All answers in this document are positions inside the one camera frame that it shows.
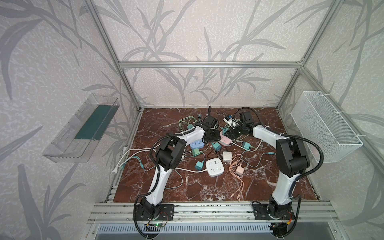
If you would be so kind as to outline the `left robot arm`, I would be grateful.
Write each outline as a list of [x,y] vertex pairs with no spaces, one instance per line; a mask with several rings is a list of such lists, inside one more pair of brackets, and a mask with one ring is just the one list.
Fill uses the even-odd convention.
[[203,140],[205,143],[221,139],[218,119],[206,115],[193,127],[177,134],[167,134],[155,142],[150,148],[150,159],[155,165],[155,174],[148,193],[139,195],[135,207],[148,217],[160,214],[163,194],[173,170],[180,164],[186,146]]

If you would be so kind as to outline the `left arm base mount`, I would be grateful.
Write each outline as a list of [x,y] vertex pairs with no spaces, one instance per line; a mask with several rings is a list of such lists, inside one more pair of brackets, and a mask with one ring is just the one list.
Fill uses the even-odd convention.
[[161,204],[158,206],[144,206],[142,204],[136,205],[135,215],[133,220],[161,220],[171,221],[173,220],[175,213],[175,205],[173,204]]

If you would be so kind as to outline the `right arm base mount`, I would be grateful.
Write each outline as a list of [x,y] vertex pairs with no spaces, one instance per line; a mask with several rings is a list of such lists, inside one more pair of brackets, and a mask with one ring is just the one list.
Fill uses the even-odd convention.
[[292,204],[278,205],[275,202],[262,204],[260,202],[252,202],[252,209],[255,220],[288,220],[292,221],[296,218]]

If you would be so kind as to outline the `white power strip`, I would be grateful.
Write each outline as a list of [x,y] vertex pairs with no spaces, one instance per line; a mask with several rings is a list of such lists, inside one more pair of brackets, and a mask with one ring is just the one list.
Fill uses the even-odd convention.
[[210,177],[217,177],[224,173],[223,162],[219,158],[206,161],[206,170]]

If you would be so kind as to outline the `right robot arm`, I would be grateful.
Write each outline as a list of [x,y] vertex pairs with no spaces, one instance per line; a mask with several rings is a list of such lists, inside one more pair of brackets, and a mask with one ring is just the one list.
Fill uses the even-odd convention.
[[[251,112],[257,113],[253,109],[242,113],[236,111],[235,114],[240,117],[238,120],[231,115],[225,116],[224,121],[229,125],[225,136],[235,140],[241,135],[249,135],[276,149],[279,178],[268,205],[270,214],[276,216],[287,211],[292,205],[292,200],[300,198],[300,196],[293,196],[296,183],[316,172],[324,163],[325,156],[323,150],[315,142],[300,136],[279,133],[262,121],[255,122]],[[318,164],[308,172],[306,169],[310,167],[310,160],[305,143],[315,147],[320,155]]]

